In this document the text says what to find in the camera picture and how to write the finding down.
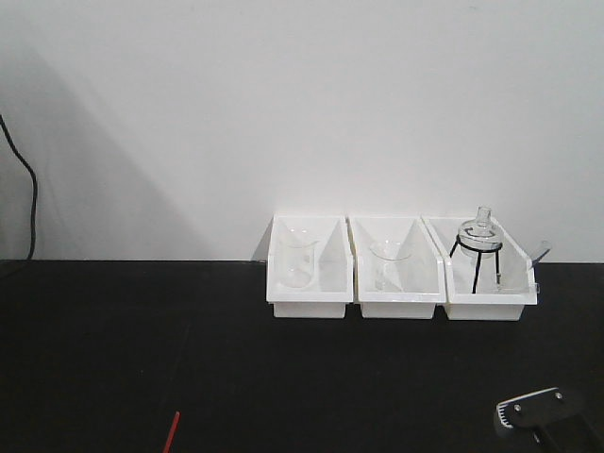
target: cable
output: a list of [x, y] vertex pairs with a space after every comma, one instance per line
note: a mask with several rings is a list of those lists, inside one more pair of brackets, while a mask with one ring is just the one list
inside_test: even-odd
[[31, 166], [27, 163], [27, 160], [25, 160], [21, 153], [17, 150], [15, 143], [10, 137], [10, 133], [8, 132], [4, 118], [2, 118], [2, 114], [0, 114], [0, 127], [2, 127], [4, 136], [7, 138], [8, 146], [10, 146], [12, 154], [14, 154], [15, 157], [23, 164], [31, 176], [33, 194], [31, 196], [31, 213], [29, 217], [29, 253], [27, 254], [27, 260], [31, 260], [36, 250], [36, 206], [38, 205], [38, 178], [36, 177], [36, 172], [34, 172], [33, 168], [31, 168]]

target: black tabletop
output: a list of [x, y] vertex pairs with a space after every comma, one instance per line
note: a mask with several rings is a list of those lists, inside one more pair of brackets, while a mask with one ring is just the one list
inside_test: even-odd
[[0, 280], [0, 451], [531, 452], [495, 403], [580, 390], [604, 432], [604, 265], [519, 322], [275, 319], [265, 266], [34, 261]]

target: glass beaker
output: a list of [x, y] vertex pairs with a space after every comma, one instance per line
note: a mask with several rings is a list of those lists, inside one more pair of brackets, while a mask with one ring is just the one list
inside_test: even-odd
[[373, 253], [374, 286], [378, 291], [402, 292], [401, 264], [411, 256], [399, 241], [375, 241], [369, 246]]
[[306, 229], [288, 229], [286, 238], [279, 243], [279, 281], [290, 288], [304, 288], [314, 276], [314, 255], [318, 241], [312, 239]]

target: flask neck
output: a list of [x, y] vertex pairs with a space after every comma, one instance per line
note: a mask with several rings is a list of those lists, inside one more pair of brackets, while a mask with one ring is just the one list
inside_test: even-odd
[[479, 227], [487, 227], [491, 224], [491, 208], [481, 206], [478, 208], [476, 215], [476, 223]]

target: red object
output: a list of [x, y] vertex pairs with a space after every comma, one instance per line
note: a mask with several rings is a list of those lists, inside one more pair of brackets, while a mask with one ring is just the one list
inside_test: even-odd
[[176, 428], [178, 428], [178, 420], [180, 420], [180, 412], [176, 411], [176, 413], [174, 414], [174, 420], [172, 420], [170, 432], [168, 433], [168, 440], [166, 441], [166, 446], [163, 448], [163, 453], [170, 453], [170, 449], [172, 448], [172, 442], [174, 440], [174, 435], [176, 434]]

